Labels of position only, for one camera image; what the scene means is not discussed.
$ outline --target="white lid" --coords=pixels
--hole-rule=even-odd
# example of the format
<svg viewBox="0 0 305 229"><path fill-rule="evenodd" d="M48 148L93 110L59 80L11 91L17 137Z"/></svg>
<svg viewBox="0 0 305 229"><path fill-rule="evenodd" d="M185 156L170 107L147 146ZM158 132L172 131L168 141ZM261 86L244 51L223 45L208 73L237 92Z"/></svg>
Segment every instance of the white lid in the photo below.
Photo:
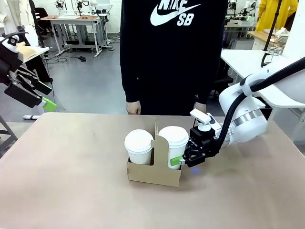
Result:
<svg viewBox="0 0 305 229"><path fill-rule="evenodd" d="M169 148L180 148L187 144L189 135L179 126L168 126L159 131L159 135L168 141Z"/></svg>
<svg viewBox="0 0 305 229"><path fill-rule="evenodd" d="M152 149L153 136L146 130L133 130L125 137L125 148L134 154L145 154Z"/></svg>

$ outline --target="cardboard cup holder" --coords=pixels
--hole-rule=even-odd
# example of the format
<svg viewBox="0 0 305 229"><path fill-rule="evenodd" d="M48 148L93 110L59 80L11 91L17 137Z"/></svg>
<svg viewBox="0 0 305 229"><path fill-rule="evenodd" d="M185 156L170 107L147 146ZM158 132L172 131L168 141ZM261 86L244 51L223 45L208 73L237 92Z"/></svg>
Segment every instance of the cardboard cup holder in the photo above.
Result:
<svg viewBox="0 0 305 229"><path fill-rule="evenodd" d="M168 161L168 142L165 138L157 135L158 127L155 123L155 132L151 133L152 158L150 165L139 165L132 163L128 158L127 172L128 179L132 181L178 187L181 176L180 169L171 169L167 165Z"/></svg>

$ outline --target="black pole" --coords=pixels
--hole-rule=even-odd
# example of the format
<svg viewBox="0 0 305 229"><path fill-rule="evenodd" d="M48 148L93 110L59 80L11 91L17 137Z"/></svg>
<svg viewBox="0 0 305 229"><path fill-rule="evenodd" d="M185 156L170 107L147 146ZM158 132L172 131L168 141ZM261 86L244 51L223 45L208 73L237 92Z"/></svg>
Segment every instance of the black pole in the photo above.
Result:
<svg viewBox="0 0 305 229"><path fill-rule="evenodd" d="M43 39L42 39L42 36L41 36L40 28L38 26L38 22L37 22L37 19L36 19L35 5L34 5L34 2L32 0L29 0L29 3L30 3L31 13L32 13L33 19L34 19L35 30L36 30L36 33L37 33L37 36L38 36L38 40L40 41L41 47L44 48L45 46L44 46Z"/></svg>
<svg viewBox="0 0 305 229"><path fill-rule="evenodd" d="M277 20L277 17L279 15L279 12L280 12L281 4L282 4L282 0L279 0L278 1L278 5L277 5L277 9L276 9L276 12L275 12L275 15L274 15L274 20L272 22L272 26L271 26L271 29L270 29L270 33L268 35L268 39L267 39L267 42L266 42L266 45L265 45L263 51L267 51L268 50L268 45L270 43L270 39L271 39L273 30L275 29L275 24L276 24L276 20Z"/></svg>

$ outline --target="white paper cup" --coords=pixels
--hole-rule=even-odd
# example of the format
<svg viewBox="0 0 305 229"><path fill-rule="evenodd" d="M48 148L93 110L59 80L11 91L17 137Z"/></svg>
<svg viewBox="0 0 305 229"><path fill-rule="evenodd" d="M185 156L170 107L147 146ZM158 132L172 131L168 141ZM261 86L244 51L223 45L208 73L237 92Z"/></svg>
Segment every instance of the white paper cup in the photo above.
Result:
<svg viewBox="0 0 305 229"><path fill-rule="evenodd" d="M125 137L129 159L135 164L150 165L153 136L146 130L133 130Z"/></svg>
<svg viewBox="0 0 305 229"><path fill-rule="evenodd" d="M185 146L189 141L188 133L182 127L168 126L160 130L159 135L168 141L168 167L179 169L180 165L171 166L171 159L184 154Z"/></svg>

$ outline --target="white cloth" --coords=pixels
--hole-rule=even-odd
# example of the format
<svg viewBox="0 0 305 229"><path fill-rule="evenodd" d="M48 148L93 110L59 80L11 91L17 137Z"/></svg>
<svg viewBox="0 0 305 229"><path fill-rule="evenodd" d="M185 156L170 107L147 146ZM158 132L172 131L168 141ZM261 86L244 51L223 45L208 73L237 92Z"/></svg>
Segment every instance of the white cloth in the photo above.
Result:
<svg viewBox="0 0 305 229"><path fill-rule="evenodd" d="M22 25L20 18L20 0L7 0L7 3L15 25Z"/></svg>
<svg viewBox="0 0 305 229"><path fill-rule="evenodd" d="M18 19L13 18L13 15L10 12L10 8L8 5L8 0L0 0L0 23L4 23L4 18L8 17L8 21L4 23L4 31L6 34L13 33L17 31L17 26L14 21L18 21ZM24 26L35 26L34 19L31 13L31 7L28 0L19 0L19 15L21 25Z"/></svg>

